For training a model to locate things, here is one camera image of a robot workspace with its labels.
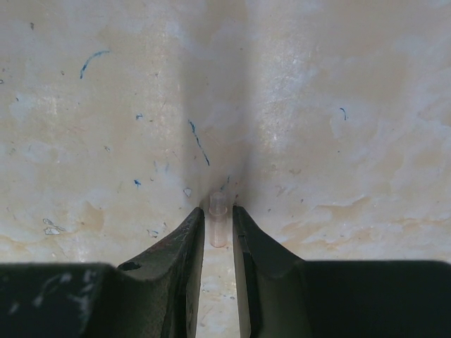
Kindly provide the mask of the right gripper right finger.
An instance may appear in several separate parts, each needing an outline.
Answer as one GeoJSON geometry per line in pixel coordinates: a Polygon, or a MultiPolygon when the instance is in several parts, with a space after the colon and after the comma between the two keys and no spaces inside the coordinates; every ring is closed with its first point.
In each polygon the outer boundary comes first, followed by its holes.
{"type": "Polygon", "coordinates": [[[233,255],[241,337],[312,337],[304,261],[233,207],[233,255]]]}

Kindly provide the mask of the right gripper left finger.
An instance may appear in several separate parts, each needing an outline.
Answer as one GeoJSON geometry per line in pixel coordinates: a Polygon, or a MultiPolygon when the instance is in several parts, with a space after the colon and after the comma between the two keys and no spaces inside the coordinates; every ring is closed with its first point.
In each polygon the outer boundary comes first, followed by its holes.
{"type": "Polygon", "coordinates": [[[205,215],[194,208],[170,234],[120,264],[125,274],[122,337],[195,337],[205,215]]]}

